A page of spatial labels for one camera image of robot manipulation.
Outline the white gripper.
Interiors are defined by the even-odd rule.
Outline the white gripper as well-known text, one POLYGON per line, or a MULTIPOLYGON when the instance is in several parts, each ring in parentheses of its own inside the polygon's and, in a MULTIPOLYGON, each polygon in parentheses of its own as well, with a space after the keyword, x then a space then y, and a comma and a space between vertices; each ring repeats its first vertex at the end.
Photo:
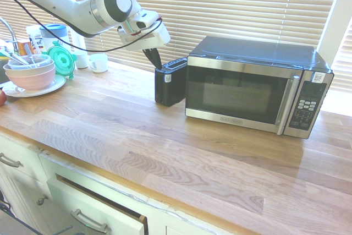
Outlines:
POLYGON ((118 35, 122 41, 122 45, 128 51, 142 50, 147 59, 157 68, 162 68, 160 54, 156 48, 166 46, 170 40, 162 19, 157 20, 149 28, 144 28, 134 32, 127 33, 123 27, 118 28, 118 35))

